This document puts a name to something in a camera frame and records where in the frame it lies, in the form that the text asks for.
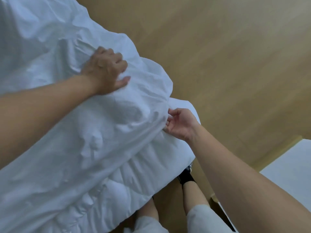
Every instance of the person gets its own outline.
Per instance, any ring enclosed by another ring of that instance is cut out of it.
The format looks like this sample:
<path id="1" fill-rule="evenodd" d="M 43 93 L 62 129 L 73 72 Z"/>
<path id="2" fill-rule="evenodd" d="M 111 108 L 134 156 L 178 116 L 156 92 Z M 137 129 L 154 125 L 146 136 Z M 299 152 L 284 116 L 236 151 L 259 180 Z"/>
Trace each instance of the person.
<path id="1" fill-rule="evenodd" d="M 29 149 L 80 103 L 126 86 L 130 77 L 117 80 L 126 68 L 120 53 L 99 47 L 80 75 L 0 97 L 0 168 Z M 310 232 L 311 213 L 302 204 L 227 150 L 191 111 L 177 108 L 168 113 L 164 131 L 191 147 L 239 232 Z M 189 232 L 228 232 L 208 208 L 190 171 L 191 167 L 179 175 Z M 150 200 L 138 210 L 135 231 L 167 232 L 158 219 Z"/>

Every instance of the person's left hand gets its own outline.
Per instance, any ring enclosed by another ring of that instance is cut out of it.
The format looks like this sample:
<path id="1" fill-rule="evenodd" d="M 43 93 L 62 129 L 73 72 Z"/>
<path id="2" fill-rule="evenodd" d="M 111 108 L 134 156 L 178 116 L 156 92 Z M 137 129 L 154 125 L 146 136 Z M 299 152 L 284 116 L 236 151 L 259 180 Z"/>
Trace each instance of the person's left hand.
<path id="1" fill-rule="evenodd" d="M 121 53 L 114 53 L 112 49 L 107 50 L 100 46 L 86 62 L 80 74 L 91 83 L 94 94 L 105 95 L 128 84 L 130 76 L 117 80 L 126 68 L 127 62 L 122 59 Z"/>

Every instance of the light gray shorts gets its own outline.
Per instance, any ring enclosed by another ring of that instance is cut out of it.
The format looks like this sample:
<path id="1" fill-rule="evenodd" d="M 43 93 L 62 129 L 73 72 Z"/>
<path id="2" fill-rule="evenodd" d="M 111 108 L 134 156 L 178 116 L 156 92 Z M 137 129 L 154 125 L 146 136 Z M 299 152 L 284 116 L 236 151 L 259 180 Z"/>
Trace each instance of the light gray shorts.
<path id="1" fill-rule="evenodd" d="M 207 205 L 196 205 L 187 214 L 189 233 L 232 233 L 223 220 Z M 154 218 L 142 216 L 136 220 L 134 233 L 168 233 Z"/>

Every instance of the white bed sheet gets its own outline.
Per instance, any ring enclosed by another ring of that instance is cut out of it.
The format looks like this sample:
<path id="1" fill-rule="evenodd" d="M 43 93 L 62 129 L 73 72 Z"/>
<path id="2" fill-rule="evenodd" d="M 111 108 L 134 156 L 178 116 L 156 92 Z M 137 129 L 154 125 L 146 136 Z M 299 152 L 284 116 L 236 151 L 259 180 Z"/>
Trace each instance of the white bed sheet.
<path id="1" fill-rule="evenodd" d="M 161 131 L 182 102 L 169 99 L 168 75 L 76 0 L 0 0 L 0 94 L 78 74 L 98 46 L 123 54 L 130 84 L 86 101 L 0 170 L 0 232 L 107 232 L 193 160 Z"/>

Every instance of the floor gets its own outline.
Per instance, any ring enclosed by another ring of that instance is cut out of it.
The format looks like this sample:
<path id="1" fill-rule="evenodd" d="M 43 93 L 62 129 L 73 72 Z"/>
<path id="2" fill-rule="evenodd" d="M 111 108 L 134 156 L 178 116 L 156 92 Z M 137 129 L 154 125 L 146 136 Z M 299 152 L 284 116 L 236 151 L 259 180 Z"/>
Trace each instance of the floor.
<path id="1" fill-rule="evenodd" d="M 78 1 L 161 64 L 172 97 L 189 100 L 202 125 L 251 166 L 296 135 L 311 139 L 311 0 Z M 165 218 L 181 209 L 178 183 L 158 195 L 162 223 L 185 231 L 182 211 Z"/>

